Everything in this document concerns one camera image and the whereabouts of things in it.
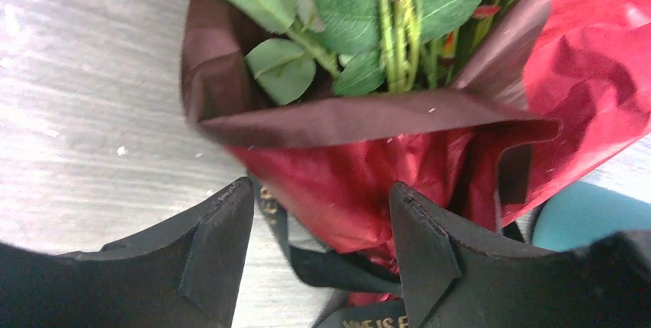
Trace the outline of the teal vase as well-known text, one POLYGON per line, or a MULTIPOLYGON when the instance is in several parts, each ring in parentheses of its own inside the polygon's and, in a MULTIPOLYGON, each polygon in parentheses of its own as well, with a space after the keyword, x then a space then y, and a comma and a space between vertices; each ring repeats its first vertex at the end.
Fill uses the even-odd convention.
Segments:
POLYGON ((545 202, 534 225, 532 244, 564 251, 618 231, 649 229, 649 203, 580 181, 545 202))

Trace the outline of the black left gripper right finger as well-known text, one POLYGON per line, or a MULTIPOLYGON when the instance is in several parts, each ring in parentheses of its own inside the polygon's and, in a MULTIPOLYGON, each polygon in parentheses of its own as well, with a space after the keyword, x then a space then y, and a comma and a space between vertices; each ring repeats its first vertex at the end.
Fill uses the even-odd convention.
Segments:
POLYGON ((648 327, 650 233, 563 252, 504 237, 407 184, 389 195, 411 327, 648 327))

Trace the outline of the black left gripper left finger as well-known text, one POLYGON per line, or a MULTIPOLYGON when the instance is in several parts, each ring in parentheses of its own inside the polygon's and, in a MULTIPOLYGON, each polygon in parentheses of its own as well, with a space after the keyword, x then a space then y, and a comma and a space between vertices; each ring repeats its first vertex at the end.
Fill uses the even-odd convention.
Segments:
POLYGON ((229 327, 253 222, 241 177, 96 252, 1 246, 3 327, 229 327))

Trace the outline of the black ribbon gold lettering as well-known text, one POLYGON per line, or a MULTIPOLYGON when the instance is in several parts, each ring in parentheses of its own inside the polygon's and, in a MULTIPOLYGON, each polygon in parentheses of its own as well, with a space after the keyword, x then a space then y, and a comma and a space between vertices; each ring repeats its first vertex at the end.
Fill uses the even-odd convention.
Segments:
POLYGON ((390 194, 394 233, 398 235, 401 273, 396 274, 359 253, 302 249, 289 242, 286 209, 258 180, 253 182, 255 202, 265 212, 278 245, 296 276, 313 287, 346 293, 390 293, 397 300, 342 308, 325 318, 322 327, 373 326, 488 327, 506 317, 497 306, 471 307, 481 283, 489 276, 489 263, 512 267, 532 251, 522 239, 510 239, 438 206, 404 183, 390 194))

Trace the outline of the pink flower bouquet red wrap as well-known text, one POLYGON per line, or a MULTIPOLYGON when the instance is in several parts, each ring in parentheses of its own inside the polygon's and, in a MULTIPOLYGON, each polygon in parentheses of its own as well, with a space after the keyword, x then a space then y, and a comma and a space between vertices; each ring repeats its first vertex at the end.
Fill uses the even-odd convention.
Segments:
POLYGON ((496 231, 650 132, 650 0, 190 0, 180 86, 328 250, 400 274, 394 183, 496 231))

